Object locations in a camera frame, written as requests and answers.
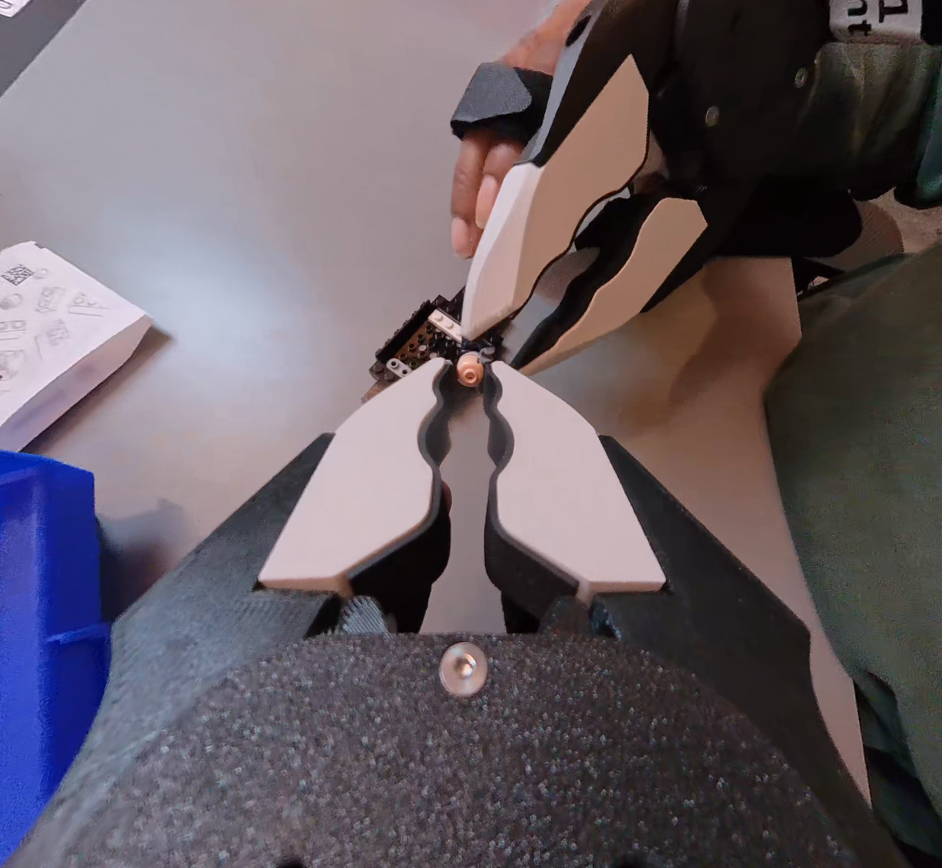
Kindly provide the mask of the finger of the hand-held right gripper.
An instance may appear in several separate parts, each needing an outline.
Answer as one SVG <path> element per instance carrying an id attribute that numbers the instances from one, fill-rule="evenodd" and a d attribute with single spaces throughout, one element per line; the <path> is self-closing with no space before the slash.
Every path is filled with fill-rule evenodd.
<path id="1" fill-rule="evenodd" d="M 553 367 L 639 315 L 706 228 L 695 200 L 639 195 L 607 204 L 576 237 L 595 260 L 520 347 L 516 369 Z"/>
<path id="2" fill-rule="evenodd" d="M 649 93 L 632 56 L 542 165 L 515 164 L 502 182 L 465 287 L 468 341 L 522 309 L 564 255 L 586 214 L 618 193 L 649 155 Z"/>

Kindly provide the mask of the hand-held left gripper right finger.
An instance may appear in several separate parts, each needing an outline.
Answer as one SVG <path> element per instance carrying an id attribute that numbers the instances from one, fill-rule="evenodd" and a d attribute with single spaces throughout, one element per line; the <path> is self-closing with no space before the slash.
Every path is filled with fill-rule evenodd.
<path id="1" fill-rule="evenodd" d="M 660 591 L 664 571 L 595 427 L 508 364 L 488 367 L 485 409 L 498 535 L 579 597 Z"/>

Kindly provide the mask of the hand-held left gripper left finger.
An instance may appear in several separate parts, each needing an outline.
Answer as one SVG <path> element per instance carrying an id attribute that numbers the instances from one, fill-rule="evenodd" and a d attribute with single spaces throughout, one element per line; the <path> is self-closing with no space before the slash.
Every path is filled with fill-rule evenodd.
<path id="1" fill-rule="evenodd" d="M 450 448 L 449 372 L 424 364 L 338 427 L 261 569 L 263 587 L 350 594 L 432 525 Z"/>

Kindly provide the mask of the black lego car chassis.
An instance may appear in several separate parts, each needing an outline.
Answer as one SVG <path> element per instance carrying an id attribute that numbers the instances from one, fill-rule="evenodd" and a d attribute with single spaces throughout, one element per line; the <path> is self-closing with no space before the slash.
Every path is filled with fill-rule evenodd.
<path id="1" fill-rule="evenodd" d="M 376 351 L 369 374 L 377 384 L 402 379 L 437 357 L 457 360 L 463 351 L 461 316 L 465 291 L 422 302 Z"/>

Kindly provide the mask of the blue plastic bin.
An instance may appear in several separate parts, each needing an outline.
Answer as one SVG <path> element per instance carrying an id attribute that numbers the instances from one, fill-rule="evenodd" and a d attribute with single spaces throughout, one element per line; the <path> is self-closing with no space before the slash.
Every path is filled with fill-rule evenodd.
<path id="1" fill-rule="evenodd" d="M 74 762 L 109 676 L 91 473 L 1 453 L 1 861 Z"/>

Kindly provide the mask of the person's right hand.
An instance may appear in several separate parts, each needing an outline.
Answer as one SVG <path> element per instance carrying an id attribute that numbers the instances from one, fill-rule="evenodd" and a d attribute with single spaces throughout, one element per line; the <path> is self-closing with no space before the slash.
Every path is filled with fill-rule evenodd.
<path id="1" fill-rule="evenodd" d="M 497 62 L 553 75 L 570 30 L 591 2 L 561 0 Z M 522 150 L 522 143 L 490 130 L 474 131 L 463 138 L 450 199 L 451 245 L 460 259 L 468 260 L 475 254 L 501 184 Z"/>

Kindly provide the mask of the person's torso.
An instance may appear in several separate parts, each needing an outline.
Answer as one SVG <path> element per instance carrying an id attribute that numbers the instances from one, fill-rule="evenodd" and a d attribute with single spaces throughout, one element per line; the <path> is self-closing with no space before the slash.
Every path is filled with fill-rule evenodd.
<path id="1" fill-rule="evenodd" d="M 915 864 L 940 866 L 940 244 L 800 312 L 765 398 L 785 518 L 854 683 L 874 812 Z"/>

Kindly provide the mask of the white printed paper bag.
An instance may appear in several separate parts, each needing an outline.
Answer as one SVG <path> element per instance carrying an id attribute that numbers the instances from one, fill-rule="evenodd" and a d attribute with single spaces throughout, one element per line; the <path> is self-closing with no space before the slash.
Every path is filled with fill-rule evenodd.
<path id="1" fill-rule="evenodd" d="M 1 450 L 24 450 L 133 356 L 142 309 L 35 242 L 1 251 Z"/>

